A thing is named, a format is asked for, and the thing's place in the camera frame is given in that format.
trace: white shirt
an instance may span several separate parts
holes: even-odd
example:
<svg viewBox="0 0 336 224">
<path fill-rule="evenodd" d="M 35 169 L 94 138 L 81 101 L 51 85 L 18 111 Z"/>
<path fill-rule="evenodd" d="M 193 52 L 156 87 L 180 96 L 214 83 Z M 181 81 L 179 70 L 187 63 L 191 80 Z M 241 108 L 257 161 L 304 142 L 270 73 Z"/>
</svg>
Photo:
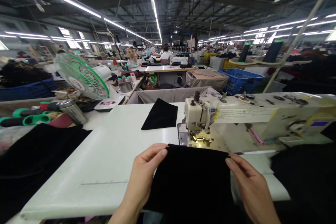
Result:
<svg viewBox="0 0 336 224">
<path fill-rule="evenodd" d="M 174 55 L 171 52 L 163 52 L 161 54 L 160 60 L 167 60 L 170 57 L 174 57 Z"/>
</svg>

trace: fan base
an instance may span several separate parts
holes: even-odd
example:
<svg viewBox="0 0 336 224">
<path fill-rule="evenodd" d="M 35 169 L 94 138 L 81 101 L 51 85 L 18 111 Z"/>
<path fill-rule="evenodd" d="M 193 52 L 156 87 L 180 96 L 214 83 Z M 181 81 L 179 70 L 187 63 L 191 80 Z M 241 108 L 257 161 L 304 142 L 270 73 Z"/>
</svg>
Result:
<svg viewBox="0 0 336 224">
<path fill-rule="evenodd" d="M 116 105 L 122 102 L 125 95 L 119 95 L 116 99 L 104 99 L 100 103 L 95 106 L 95 110 L 98 112 L 109 112 L 111 111 Z"/>
</svg>

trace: white pole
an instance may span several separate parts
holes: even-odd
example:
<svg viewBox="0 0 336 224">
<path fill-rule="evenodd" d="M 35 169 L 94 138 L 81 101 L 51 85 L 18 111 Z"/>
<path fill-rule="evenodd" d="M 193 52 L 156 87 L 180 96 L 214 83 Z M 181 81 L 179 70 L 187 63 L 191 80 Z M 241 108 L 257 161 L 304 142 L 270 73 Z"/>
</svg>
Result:
<svg viewBox="0 0 336 224">
<path fill-rule="evenodd" d="M 271 83 L 273 82 L 273 80 L 276 78 L 276 76 L 278 75 L 278 73 L 280 72 L 281 67 L 284 65 L 285 61 L 287 60 L 287 58 L 289 57 L 290 53 L 292 52 L 293 48 L 298 44 L 298 42 L 300 41 L 300 38 L 302 37 L 302 33 L 305 32 L 307 25 L 310 23 L 310 20 L 314 17 L 314 15 L 316 14 L 317 10 L 319 9 L 319 7 L 321 6 L 322 2 L 324 0 L 318 0 L 317 3 L 315 4 L 314 8 L 311 10 L 311 13 L 309 14 L 306 22 L 303 24 L 303 26 L 301 27 L 299 33 L 297 34 L 297 36 L 295 37 L 293 43 L 291 44 L 291 46 L 288 48 L 285 56 L 283 57 L 283 63 L 275 70 L 274 74 L 272 75 L 271 79 L 269 80 L 267 86 L 265 87 L 263 93 L 266 93 L 266 91 L 268 90 L 268 88 L 270 87 Z"/>
</svg>

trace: human hand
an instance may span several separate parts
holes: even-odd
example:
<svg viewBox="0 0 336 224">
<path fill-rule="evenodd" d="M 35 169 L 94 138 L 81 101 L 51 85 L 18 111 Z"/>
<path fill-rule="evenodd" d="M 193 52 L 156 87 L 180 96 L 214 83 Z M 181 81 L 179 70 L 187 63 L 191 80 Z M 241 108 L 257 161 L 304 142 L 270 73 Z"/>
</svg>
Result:
<svg viewBox="0 0 336 224">
<path fill-rule="evenodd" d="M 154 172 L 168 153 L 167 146 L 165 143 L 153 144 L 135 157 L 123 201 L 143 208 L 151 193 Z"/>
<path fill-rule="evenodd" d="M 249 162 L 230 153 L 226 164 L 235 175 L 246 213 L 254 224 L 278 224 L 280 220 L 274 208 L 267 182 Z"/>
</svg>

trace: blue basket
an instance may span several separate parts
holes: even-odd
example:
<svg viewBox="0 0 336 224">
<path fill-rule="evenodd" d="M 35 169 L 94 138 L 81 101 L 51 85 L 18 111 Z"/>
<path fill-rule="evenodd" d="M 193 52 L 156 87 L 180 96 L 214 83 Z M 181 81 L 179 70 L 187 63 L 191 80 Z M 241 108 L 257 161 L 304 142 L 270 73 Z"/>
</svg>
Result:
<svg viewBox="0 0 336 224">
<path fill-rule="evenodd" d="M 52 90 L 56 88 L 54 79 L 46 79 L 19 87 L 0 88 L 0 101 L 53 97 Z"/>
<path fill-rule="evenodd" d="M 228 95 L 238 93 L 252 93 L 255 87 L 264 78 L 263 75 L 254 74 L 238 68 L 219 69 L 218 72 L 229 76 L 229 81 L 224 88 Z"/>
</svg>

